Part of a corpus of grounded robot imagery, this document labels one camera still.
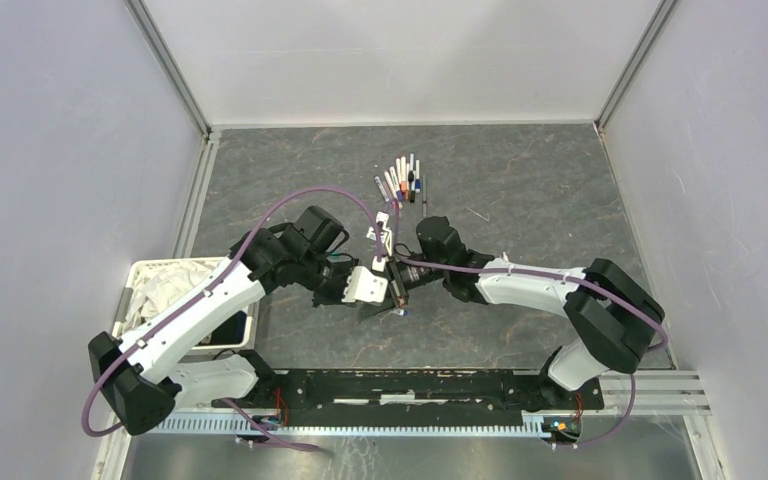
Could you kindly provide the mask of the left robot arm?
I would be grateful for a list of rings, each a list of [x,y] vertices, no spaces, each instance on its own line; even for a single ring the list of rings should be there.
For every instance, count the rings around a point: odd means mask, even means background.
[[[266,405],[273,379],[245,357],[198,362],[183,358],[233,315],[275,290],[298,285],[321,305],[382,304],[383,276],[392,252],[384,213],[374,217],[371,239],[378,250],[371,267],[332,255],[348,238],[343,225],[318,206],[294,222],[246,233],[208,276],[143,325],[114,337],[101,332],[88,343],[95,385],[130,435],[144,434],[173,411],[222,398],[250,407]]]

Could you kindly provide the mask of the houndstooth patterned pen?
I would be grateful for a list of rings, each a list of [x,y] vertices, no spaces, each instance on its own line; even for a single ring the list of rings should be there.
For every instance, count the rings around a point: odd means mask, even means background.
[[[420,177],[420,194],[421,194],[421,211],[422,211],[422,217],[427,218],[428,217],[428,196],[427,196],[427,181],[426,176],[422,175]]]

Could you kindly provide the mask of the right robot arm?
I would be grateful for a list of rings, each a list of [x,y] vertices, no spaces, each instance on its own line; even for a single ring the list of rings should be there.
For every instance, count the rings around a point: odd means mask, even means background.
[[[468,248],[445,217],[416,227],[419,251],[399,244],[384,268],[394,307],[411,290],[433,282],[459,301],[516,305],[567,319],[577,334],[550,356],[537,382],[551,408],[572,401],[586,382],[609,371],[631,375],[646,353],[668,343],[659,303],[613,261],[587,267],[545,268],[513,263]]]

